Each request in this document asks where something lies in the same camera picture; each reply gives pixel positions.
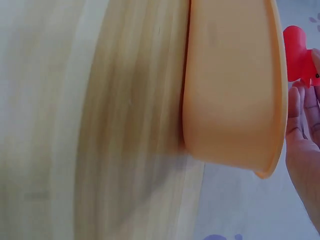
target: red toy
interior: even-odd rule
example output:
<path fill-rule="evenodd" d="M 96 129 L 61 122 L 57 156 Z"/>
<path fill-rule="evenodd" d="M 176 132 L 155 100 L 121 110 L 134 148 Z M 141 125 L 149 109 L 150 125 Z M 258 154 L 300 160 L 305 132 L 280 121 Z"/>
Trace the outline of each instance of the red toy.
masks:
<path fill-rule="evenodd" d="M 320 86 L 320 76 L 312 60 L 312 50 L 306 47 L 306 33 L 300 27 L 288 26 L 283 37 L 288 81 L 301 79 L 308 88 Z"/>

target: white surface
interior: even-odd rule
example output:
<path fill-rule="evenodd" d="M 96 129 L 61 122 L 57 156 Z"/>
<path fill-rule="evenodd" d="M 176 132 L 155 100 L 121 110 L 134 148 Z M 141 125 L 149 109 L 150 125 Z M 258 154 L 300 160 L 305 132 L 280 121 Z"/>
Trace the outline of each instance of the white surface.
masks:
<path fill-rule="evenodd" d="M 308 48 L 320 48 L 319 0 L 278 0 L 282 27 L 297 25 Z M 195 240 L 221 235 L 234 240 L 316 240 L 319 235 L 289 178 L 285 151 L 273 176 L 261 180 L 246 170 L 207 164 L 199 201 Z"/>

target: orange plastic container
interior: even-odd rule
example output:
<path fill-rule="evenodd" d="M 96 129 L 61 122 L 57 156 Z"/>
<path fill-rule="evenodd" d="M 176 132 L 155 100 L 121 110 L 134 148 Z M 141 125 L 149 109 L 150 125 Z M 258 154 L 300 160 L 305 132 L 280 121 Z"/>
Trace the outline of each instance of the orange plastic container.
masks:
<path fill-rule="evenodd" d="M 194 0 L 183 134 L 197 159 L 276 168 L 287 122 L 288 79 L 275 0 Z"/>

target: light wood grain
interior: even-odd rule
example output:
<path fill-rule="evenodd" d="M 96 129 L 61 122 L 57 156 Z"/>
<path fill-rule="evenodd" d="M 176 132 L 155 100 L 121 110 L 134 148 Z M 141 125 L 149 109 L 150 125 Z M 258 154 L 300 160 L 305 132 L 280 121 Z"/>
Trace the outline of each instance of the light wood grain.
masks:
<path fill-rule="evenodd" d="M 187 1 L 0 4 L 1 239 L 192 239 Z"/>

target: hand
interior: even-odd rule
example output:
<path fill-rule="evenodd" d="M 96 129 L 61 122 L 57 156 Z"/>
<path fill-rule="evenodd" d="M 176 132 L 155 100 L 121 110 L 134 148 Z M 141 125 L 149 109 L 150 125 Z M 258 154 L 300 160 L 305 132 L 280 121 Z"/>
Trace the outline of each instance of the hand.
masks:
<path fill-rule="evenodd" d="M 320 51 L 312 51 L 320 73 Z M 320 86 L 295 82 L 289 91 L 286 128 L 286 166 L 311 221 L 320 233 Z M 304 132 L 305 113 L 311 139 Z"/>

